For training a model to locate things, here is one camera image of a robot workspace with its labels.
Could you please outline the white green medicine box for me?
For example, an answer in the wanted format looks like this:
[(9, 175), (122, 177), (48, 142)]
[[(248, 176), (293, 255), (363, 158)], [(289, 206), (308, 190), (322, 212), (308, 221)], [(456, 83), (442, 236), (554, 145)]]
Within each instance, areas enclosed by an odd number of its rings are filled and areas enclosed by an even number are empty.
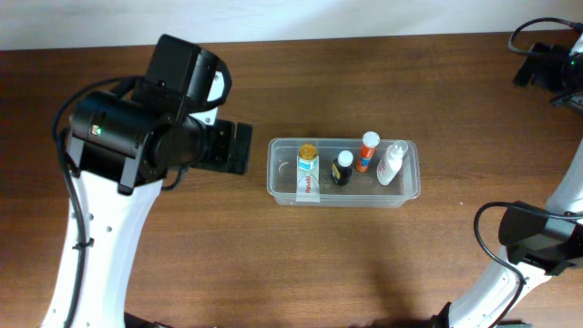
[(303, 159), (298, 156), (296, 178), (296, 200), (298, 202), (319, 203), (321, 194), (319, 157)]

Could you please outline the orange tablet tube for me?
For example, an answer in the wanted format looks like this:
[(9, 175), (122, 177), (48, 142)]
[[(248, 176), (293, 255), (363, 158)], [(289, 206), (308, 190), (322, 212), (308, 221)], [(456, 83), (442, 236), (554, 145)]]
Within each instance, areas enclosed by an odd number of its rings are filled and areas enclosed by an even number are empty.
[(367, 131), (363, 134), (360, 155), (356, 162), (357, 171), (366, 172), (370, 168), (374, 152), (380, 140), (380, 136), (374, 131)]

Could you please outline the dark brown medicine bottle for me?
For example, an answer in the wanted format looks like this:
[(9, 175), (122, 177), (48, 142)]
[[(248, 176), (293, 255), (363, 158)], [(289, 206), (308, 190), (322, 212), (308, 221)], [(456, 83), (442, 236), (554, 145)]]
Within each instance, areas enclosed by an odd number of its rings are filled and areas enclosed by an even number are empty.
[(353, 154), (349, 150), (342, 150), (332, 163), (331, 175), (333, 181), (339, 186), (348, 184), (352, 176)]

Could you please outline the white spray bottle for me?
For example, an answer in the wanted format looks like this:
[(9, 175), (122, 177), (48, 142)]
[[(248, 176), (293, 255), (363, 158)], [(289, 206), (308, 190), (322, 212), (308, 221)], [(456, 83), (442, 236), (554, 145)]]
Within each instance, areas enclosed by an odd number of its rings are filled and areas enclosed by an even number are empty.
[(404, 155), (408, 151), (408, 143), (404, 140), (395, 141), (387, 148), (377, 165), (377, 179), (387, 186), (394, 179), (403, 165)]

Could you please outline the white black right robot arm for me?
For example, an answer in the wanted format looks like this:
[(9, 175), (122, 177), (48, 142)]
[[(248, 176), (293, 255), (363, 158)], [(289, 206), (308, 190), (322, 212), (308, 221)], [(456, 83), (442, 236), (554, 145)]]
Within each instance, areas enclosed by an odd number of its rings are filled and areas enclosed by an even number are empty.
[[(514, 82), (554, 93), (552, 104), (582, 109), (582, 43), (571, 48), (533, 45)], [(433, 316), (433, 327), (497, 327), (538, 285), (582, 265), (582, 153), (576, 152), (561, 183), (540, 209), (524, 202), (495, 201), (483, 205), (474, 223), (489, 209), (503, 208), (493, 253), (478, 243), (491, 263), (472, 288)]]

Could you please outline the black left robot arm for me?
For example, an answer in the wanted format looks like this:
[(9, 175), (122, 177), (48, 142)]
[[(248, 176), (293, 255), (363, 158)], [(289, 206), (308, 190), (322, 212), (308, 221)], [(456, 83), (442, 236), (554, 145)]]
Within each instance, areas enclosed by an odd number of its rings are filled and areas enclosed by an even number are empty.
[(160, 193), (190, 169), (244, 174), (252, 128), (221, 120), (227, 64), (209, 50), (161, 36), (142, 76), (77, 91), (54, 125), (69, 197), (68, 224), (45, 327), (144, 327), (128, 314), (129, 276), (145, 220)]

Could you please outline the small gold-lidded balm jar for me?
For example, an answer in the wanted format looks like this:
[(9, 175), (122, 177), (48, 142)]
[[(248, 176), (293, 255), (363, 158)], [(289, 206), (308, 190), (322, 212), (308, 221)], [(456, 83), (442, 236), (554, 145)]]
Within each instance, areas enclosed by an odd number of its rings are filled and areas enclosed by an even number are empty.
[(317, 148), (313, 144), (303, 144), (300, 146), (298, 156), (302, 160), (310, 161), (316, 158)]

